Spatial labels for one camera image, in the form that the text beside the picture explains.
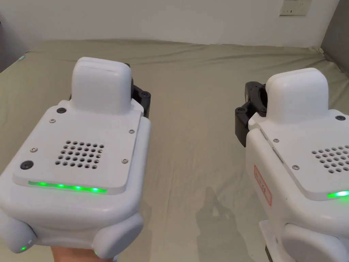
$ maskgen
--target hand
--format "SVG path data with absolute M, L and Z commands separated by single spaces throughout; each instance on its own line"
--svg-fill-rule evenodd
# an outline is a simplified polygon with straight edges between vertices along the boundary
M 93 250 L 67 247 L 51 247 L 54 262 L 105 262 Z

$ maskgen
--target screw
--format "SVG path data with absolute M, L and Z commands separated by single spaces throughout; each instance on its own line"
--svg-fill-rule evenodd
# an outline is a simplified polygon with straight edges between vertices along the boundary
M 142 92 L 141 96 L 143 96 L 144 98 L 148 98 L 150 94 L 148 92 Z
M 336 119 L 337 120 L 340 120 L 340 121 L 343 121 L 345 120 L 346 118 L 344 116 L 336 116 Z
M 63 114 L 65 112 L 67 112 L 67 110 L 64 107 L 60 107 L 57 109 L 57 113 L 59 113 L 59 114 Z

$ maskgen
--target red label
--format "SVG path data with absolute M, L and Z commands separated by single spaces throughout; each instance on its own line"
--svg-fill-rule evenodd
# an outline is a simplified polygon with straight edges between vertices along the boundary
M 259 184 L 259 187 L 261 188 L 265 199 L 267 200 L 269 206 L 272 205 L 272 200 L 273 200 L 273 196 L 272 193 L 270 192 L 267 184 L 265 183 L 262 175 L 259 173 L 258 169 L 256 166 L 254 166 L 254 178 L 256 179 L 257 183 Z

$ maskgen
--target white robot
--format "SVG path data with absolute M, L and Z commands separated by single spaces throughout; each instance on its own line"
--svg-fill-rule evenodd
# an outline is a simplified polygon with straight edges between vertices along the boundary
M 260 222 L 274 262 L 348 262 L 349 116 L 328 109 L 314 68 L 246 84 L 236 135 L 269 218 Z
M 0 176 L 0 238 L 12 252 L 37 244 L 109 259 L 135 240 L 149 105 L 126 64 L 79 59 L 72 99 L 47 110 Z

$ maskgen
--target white wall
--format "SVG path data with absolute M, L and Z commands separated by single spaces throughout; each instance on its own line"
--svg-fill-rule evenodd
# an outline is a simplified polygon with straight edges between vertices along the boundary
M 312 0 L 306 17 L 279 17 L 283 0 L 0 0 L 11 54 L 47 39 L 319 46 L 339 0 Z

